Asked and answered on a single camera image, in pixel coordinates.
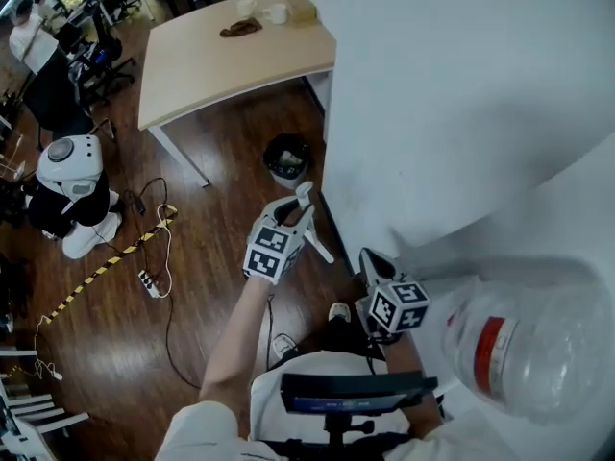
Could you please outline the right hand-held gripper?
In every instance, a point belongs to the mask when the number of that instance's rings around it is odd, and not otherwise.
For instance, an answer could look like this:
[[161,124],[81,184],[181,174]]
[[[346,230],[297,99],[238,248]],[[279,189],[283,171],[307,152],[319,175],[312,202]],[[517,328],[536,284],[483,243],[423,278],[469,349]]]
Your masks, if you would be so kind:
[[389,280],[405,278],[407,271],[398,259],[362,248],[359,253],[361,275],[367,296],[357,302],[367,336],[379,343],[394,343],[403,333],[421,326],[431,300],[416,281]]

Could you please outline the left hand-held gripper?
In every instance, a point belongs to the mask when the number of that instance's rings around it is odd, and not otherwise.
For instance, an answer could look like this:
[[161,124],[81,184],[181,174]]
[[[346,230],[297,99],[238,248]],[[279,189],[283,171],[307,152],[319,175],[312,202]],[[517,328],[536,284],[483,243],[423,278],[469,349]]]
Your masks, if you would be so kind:
[[310,239],[314,205],[306,206],[294,228],[279,226],[300,206],[296,196],[287,196],[269,203],[257,219],[248,237],[243,273],[260,277],[277,285],[296,262],[304,247],[303,237]]

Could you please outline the person's right forearm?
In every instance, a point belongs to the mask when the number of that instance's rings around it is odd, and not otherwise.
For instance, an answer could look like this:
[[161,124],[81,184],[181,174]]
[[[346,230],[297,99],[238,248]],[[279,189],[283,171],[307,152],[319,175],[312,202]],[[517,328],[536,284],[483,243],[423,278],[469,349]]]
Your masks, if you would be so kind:
[[[408,334],[402,334],[396,343],[386,346],[384,356],[390,374],[424,373],[420,355]],[[419,439],[424,439],[443,424],[433,393],[424,396],[419,404],[402,411],[409,422],[409,431]]]

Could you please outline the grey trash bin black liner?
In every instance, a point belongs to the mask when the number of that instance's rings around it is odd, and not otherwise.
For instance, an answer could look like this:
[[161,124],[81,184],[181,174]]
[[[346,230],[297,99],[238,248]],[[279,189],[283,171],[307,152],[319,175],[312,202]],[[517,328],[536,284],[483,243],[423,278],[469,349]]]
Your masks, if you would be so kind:
[[297,133],[280,133],[267,145],[262,161],[279,185],[295,190],[305,179],[311,150]]

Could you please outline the person's black trousers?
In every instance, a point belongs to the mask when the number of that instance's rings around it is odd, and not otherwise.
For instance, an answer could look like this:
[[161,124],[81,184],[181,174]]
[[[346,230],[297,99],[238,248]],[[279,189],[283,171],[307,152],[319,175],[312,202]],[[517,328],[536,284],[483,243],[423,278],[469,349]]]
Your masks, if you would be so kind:
[[320,351],[347,352],[366,358],[384,360],[380,348],[369,342],[367,334],[360,325],[335,317],[328,321],[321,331],[313,333],[298,346],[284,352],[276,366],[300,355]]

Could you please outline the person's left shoe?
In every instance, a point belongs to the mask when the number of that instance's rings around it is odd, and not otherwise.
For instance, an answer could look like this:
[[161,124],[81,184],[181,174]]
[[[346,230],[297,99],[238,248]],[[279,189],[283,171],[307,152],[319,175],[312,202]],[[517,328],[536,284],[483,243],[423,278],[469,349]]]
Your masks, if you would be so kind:
[[280,333],[273,338],[272,348],[275,355],[282,359],[288,353],[297,351],[297,345],[294,340],[285,333]]

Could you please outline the black chest-mounted device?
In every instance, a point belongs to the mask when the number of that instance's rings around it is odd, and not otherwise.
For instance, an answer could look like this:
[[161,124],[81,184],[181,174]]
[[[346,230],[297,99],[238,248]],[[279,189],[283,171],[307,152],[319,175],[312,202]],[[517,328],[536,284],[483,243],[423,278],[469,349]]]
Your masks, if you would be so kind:
[[289,414],[322,416],[329,434],[326,445],[289,440],[284,448],[338,454],[350,448],[347,432],[360,432],[377,447],[392,444],[386,434],[374,433],[374,417],[415,406],[438,386],[438,379],[421,372],[367,376],[314,376],[284,374],[281,396]]

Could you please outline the wooden table white legs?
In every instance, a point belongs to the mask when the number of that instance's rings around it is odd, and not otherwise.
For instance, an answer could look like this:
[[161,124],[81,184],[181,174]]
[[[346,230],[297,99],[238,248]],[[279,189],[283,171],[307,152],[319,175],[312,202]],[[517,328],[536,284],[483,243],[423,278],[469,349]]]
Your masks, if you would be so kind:
[[255,0],[261,30],[222,37],[238,18],[237,0],[204,7],[154,28],[142,67],[138,127],[155,138],[202,187],[202,170],[164,126],[235,96],[312,74],[331,72],[336,42],[320,22],[274,24],[261,12],[284,0]]

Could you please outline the clear water jug red label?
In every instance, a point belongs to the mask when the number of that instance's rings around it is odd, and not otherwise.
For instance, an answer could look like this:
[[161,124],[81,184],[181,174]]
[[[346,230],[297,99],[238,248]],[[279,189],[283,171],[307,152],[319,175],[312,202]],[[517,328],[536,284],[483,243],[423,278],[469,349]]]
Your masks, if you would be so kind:
[[451,294],[442,348],[478,398],[538,425],[564,423],[603,386],[614,326],[613,299],[598,284],[471,279]]

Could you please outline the yellow black striped tape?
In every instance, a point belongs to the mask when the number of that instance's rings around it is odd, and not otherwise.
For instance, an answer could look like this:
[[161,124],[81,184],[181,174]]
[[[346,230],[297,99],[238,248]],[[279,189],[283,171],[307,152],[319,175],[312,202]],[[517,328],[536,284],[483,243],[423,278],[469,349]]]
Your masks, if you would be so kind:
[[168,231],[169,226],[177,218],[179,211],[175,206],[172,206],[170,204],[162,204],[159,206],[159,209],[162,210],[162,214],[159,215],[159,222],[156,225],[144,232],[131,246],[126,247],[124,250],[118,252],[116,255],[113,255],[104,263],[102,263],[99,268],[94,270],[70,293],[68,293],[66,297],[50,313],[48,313],[47,315],[42,315],[39,322],[46,324],[52,323],[63,310],[65,310],[79,295],[84,293],[85,289],[89,285],[91,285],[101,276],[105,275],[111,267],[117,265],[128,255],[136,253],[148,241],[154,238],[159,232]]

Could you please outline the brown cloth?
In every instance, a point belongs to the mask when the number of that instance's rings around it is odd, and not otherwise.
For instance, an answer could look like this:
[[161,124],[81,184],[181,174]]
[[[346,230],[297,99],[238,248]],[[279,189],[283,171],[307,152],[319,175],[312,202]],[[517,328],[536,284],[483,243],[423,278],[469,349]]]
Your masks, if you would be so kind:
[[224,38],[247,36],[256,33],[262,29],[259,21],[253,17],[242,19],[229,28],[225,28],[220,31],[219,35]]

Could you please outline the white humanoid robot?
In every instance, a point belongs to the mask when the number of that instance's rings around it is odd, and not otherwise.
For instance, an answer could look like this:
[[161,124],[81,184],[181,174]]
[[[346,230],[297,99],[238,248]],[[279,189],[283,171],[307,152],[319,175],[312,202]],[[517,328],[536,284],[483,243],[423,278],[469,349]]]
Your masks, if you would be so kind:
[[26,189],[26,212],[34,228],[60,240],[63,254],[77,260],[112,242],[123,221],[123,202],[110,189],[105,168],[94,192],[77,202],[44,187],[35,172]]

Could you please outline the tan cardboard box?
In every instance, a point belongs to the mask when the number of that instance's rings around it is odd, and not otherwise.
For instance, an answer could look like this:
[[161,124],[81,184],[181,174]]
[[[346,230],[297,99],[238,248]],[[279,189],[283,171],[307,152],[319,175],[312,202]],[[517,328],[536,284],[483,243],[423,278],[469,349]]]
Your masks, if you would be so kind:
[[317,20],[317,9],[310,0],[284,0],[284,2],[290,24],[302,26]]

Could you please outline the person's light shirt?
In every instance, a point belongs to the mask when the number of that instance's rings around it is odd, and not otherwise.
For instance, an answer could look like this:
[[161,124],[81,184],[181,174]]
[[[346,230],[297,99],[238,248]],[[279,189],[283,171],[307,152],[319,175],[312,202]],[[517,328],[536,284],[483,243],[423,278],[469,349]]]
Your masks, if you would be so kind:
[[[235,414],[215,401],[180,410],[172,419],[155,461],[286,461],[269,442],[300,439],[325,444],[328,434],[318,416],[289,414],[280,392],[284,373],[317,376],[363,376],[386,372],[378,360],[345,352],[313,352],[293,358],[258,376],[251,389],[248,439],[238,432]],[[385,461],[519,461],[479,411],[470,411],[388,452]]]

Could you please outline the black blue office chair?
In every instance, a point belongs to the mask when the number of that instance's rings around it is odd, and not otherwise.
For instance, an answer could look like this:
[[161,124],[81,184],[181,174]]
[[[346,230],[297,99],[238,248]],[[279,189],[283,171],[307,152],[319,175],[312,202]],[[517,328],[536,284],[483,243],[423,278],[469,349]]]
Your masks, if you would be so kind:
[[117,81],[127,80],[135,83],[135,76],[128,73],[127,66],[136,65],[129,57],[122,61],[123,45],[115,37],[98,4],[91,5],[89,11],[96,31],[96,40],[83,42],[79,51],[69,59],[69,78],[77,88],[79,102],[90,106],[97,102],[107,105],[110,102],[111,88]]

